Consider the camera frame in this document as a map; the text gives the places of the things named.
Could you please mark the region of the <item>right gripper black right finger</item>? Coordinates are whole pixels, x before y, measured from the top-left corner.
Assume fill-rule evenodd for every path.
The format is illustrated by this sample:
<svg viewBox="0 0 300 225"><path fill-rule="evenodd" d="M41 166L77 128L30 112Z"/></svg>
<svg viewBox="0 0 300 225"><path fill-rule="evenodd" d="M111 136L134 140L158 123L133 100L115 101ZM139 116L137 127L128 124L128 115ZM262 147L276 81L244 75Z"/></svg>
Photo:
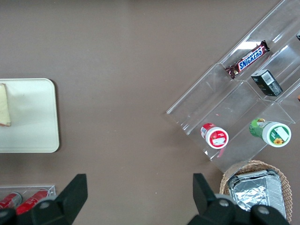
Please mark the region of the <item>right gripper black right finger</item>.
<svg viewBox="0 0 300 225"><path fill-rule="evenodd" d="M249 225L250 213L226 198L217 198L201 173L193 174L193 199L198 210L190 225Z"/></svg>

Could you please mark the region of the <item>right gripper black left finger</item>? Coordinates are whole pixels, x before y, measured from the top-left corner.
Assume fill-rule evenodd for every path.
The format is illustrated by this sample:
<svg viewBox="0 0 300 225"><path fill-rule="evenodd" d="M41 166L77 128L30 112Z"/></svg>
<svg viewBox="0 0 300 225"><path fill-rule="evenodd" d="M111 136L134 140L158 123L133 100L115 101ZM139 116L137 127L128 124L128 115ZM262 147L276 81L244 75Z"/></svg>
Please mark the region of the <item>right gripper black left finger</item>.
<svg viewBox="0 0 300 225"><path fill-rule="evenodd" d="M16 217L18 225L71 225L88 197L87 176L77 174L56 197L40 200Z"/></svg>

